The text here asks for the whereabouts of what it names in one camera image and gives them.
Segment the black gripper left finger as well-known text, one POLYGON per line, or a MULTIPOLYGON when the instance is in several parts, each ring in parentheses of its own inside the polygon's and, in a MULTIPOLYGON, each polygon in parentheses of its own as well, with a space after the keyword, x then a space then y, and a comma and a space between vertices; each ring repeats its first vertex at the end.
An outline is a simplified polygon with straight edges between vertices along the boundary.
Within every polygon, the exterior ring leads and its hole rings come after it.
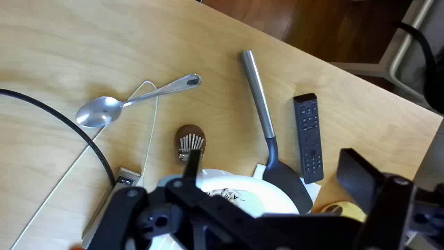
POLYGON ((87 250, 148 250, 150 242, 141 237, 135 224, 146 198, 144 188, 117 191, 87 250))

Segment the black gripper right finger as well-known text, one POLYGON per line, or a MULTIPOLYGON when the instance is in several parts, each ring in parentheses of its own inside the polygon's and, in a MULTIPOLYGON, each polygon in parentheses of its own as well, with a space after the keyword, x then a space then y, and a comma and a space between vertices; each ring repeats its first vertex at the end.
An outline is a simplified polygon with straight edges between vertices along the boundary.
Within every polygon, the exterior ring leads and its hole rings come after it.
POLYGON ((336 178, 367 214, 354 248, 402 250, 413 212, 414 184, 382 174, 354 149, 341 151, 336 178))

